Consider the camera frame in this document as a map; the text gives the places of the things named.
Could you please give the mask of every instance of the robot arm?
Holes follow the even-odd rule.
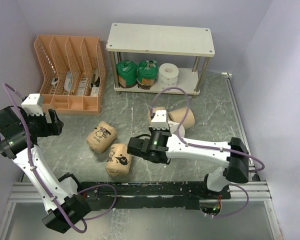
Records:
[[[45,211],[48,215],[42,219],[50,229],[65,233],[70,226],[62,216],[60,210],[50,199],[41,183],[34,175],[33,168],[42,179],[43,184],[57,199],[72,223],[76,224],[90,211],[90,207],[83,196],[78,194],[79,181],[73,174],[65,174],[57,179],[44,160],[38,146],[38,137],[58,136],[62,132],[63,122],[59,120],[54,109],[44,114],[41,105],[43,97],[40,94],[30,94],[19,107],[30,132],[31,153],[34,167],[29,164],[27,138],[20,119],[8,106],[0,110],[0,153],[8,157],[27,175],[40,194]]]
[[[155,112],[149,129],[150,139],[138,137],[130,139],[127,148],[129,154],[153,163],[169,164],[171,159],[187,158],[219,165],[207,176],[207,189],[213,192],[220,192],[230,182],[240,184],[248,182],[249,159],[222,151],[231,148],[248,153],[241,139],[233,137],[230,142],[208,142],[184,138],[187,143],[218,147],[220,151],[185,145],[176,135],[170,133],[166,110]]]

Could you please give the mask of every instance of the peach plastic organizer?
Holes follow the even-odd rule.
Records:
[[[57,113],[95,114],[101,110],[107,79],[103,49],[99,37],[38,35],[34,42],[42,72],[44,97],[42,109],[55,109]],[[95,69],[99,71],[100,86],[97,96],[90,96],[90,79]],[[64,88],[66,74],[72,74],[69,92]],[[56,86],[51,84],[58,78]],[[79,82],[85,79],[83,95],[77,96]]]

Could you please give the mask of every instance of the white roll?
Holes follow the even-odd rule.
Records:
[[[169,127],[170,127],[170,133],[177,135],[177,127],[179,126],[179,123],[175,122],[175,121],[168,120],[168,124],[169,124]],[[184,138],[185,133],[186,133],[185,128],[184,128],[183,125],[181,125],[181,127],[179,129],[180,137]]]
[[[164,63],[159,68],[158,81],[162,89],[177,86],[179,69],[171,63]]]

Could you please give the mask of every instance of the kraft paper wrapped roll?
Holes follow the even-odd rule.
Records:
[[[172,63],[164,63],[159,68],[158,82],[162,89],[177,86],[179,69]]]
[[[179,123],[175,122],[175,121],[168,120],[168,124],[169,124],[169,127],[170,127],[170,133],[177,135],[177,128],[179,126]],[[179,129],[180,137],[184,138],[185,137],[185,133],[186,133],[185,132],[185,128],[184,128],[183,125],[181,125],[181,127]]]
[[[186,114],[186,110],[187,110],[186,107],[182,107],[182,108],[170,111],[169,117],[172,121],[180,123],[182,118]],[[184,126],[184,129],[191,128],[195,125],[195,117],[190,108],[189,108],[188,115],[186,116],[186,119],[182,125]]]
[[[101,121],[86,138],[86,143],[92,150],[102,154],[116,137],[116,129],[108,123]]]
[[[164,106],[157,106],[153,108],[153,112],[155,113],[157,110],[166,110]],[[151,118],[150,118],[150,110],[148,111],[148,120],[149,123],[151,123]]]
[[[129,173],[132,155],[128,154],[127,150],[128,146],[122,143],[111,146],[105,164],[105,170],[110,176],[123,176]]]

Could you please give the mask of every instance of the green bag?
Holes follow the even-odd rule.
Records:
[[[157,60],[142,61],[137,67],[137,81],[139,88],[150,89],[157,79]]]
[[[137,84],[137,65],[131,60],[123,60],[117,63],[119,84],[122,88],[132,88]]]

